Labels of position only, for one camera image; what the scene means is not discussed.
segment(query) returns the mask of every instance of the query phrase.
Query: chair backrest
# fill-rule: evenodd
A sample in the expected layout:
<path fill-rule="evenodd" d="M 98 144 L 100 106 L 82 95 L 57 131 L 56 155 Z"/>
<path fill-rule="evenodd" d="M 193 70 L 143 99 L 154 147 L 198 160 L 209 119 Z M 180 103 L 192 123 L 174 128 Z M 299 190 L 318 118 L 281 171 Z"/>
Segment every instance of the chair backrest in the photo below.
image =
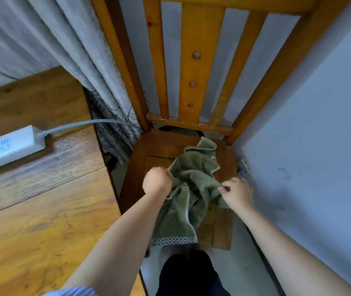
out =
<path fill-rule="evenodd" d="M 182 2 L 178 117 L 169 116 L 161 1 Z M 143 0 L 160 114 L 148 112 L 119 0 L 92 0 L 130 99 L 145 131 L 152 122 L 225 135 L 232 145 L 351 0 Z M 199 122 L 227 7 L 249 10 L 247 22 L 209 123 Z M 268 13 L 301 15 L 231 127 L 219 125 Z"/>

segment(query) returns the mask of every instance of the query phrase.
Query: wooden table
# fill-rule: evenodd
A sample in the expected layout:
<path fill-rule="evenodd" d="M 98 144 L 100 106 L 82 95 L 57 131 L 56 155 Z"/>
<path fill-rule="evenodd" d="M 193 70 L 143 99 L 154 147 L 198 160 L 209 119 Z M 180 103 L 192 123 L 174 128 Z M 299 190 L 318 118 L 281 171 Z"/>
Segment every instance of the wooden table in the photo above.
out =
<path fill-rule="evenodd" d="M 81 85 L 55 68 L 0 88 L 0 136 L 90 119 Z M 59 289 L 119 217 L 94 127 L 47 137 L 0 167 L 0 295 Z M 132 295 L 145 295 L 139 276 Z"/>

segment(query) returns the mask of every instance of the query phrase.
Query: gray curtain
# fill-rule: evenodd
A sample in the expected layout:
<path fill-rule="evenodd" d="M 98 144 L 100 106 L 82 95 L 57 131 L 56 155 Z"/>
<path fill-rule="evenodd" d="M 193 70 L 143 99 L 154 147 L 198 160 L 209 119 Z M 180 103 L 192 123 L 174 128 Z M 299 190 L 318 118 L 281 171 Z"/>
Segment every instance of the gray curtain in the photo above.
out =
<path fill-rule="evenodd" d="M 0 85 L 58 65 L 86 88 L 94 118 L 139 126 L 90 0 L 0 0 Z M 127 160 L 139 131 L 96 128 L 103 151 Z"/>

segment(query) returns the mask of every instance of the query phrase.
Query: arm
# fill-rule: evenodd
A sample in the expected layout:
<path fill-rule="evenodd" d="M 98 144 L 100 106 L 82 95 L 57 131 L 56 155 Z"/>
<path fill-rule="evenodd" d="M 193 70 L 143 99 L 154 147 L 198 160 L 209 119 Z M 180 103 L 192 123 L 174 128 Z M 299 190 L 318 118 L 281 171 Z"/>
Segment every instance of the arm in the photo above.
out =
<path fill-rule="evenodd" d="M 245 179 L 232 178 L 220 187 L 228 206 L 250 229 L 287 295 L 351 295 L 351 285 L 259 213 L 253 189 Z"/>
<path fill-rule="evenodd" d="M 63 288 L 85 286 L 99 296 L 130 295 L 171 185 L 166 169 L 151 169 L 143 181 L 146 194 L 105 232 Z"/>

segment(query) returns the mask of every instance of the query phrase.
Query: chair seat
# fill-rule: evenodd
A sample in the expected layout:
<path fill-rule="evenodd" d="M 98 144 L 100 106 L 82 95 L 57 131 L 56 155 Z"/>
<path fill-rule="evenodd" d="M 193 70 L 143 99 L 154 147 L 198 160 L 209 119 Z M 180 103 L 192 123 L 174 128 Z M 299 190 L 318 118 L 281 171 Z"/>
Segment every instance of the chair seat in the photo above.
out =
<path fill-rule="evenodd" d="M 185 146 L 195 146 L 199 141 L 200 137 L 160 130 L 143 133 L 133 150 L 118 199 L 121 213 L 126 212 L 144 195 L 142 182 L 149 169 L 155 166 L 168 168 L 176 157 L 183 154 Z M 232 148 L 221 140 L 212 141 L 217 144 L 216 155 L 220 166 L 220 170 L 214 173 L 215 178 L 223 182 L 237 176 Z M 232 210 L 210 204 L 206 218 L 197 230 L 198 242 L 229 250 L 234 219 L 235 214 Z"/>

